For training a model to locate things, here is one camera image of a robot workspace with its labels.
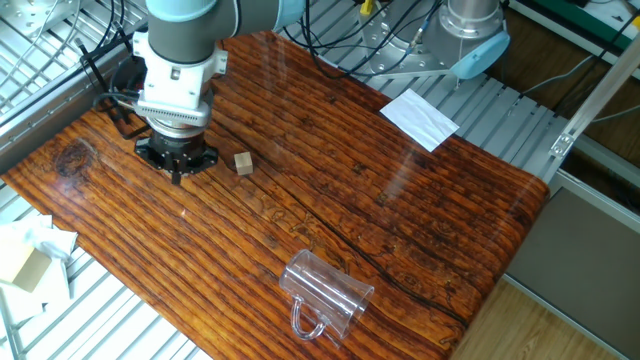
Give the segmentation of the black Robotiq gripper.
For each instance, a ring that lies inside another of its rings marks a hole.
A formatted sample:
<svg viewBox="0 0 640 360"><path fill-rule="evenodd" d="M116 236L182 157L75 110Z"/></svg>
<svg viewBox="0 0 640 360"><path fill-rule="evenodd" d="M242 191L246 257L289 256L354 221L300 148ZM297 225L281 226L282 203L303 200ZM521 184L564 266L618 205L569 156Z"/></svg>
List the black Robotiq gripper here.
<svg viewBox="0 0 640 360"><path fill-rule="evenodd" d="M219 156L217 148L206 145L203 133L175 138L153 131L151 139L139 139L135 142L134 151L151 167L167 173L172 185L179 185L184 176L196 175L213 167ZM171 153L192 154L183 154L175 165Z"/></svg>

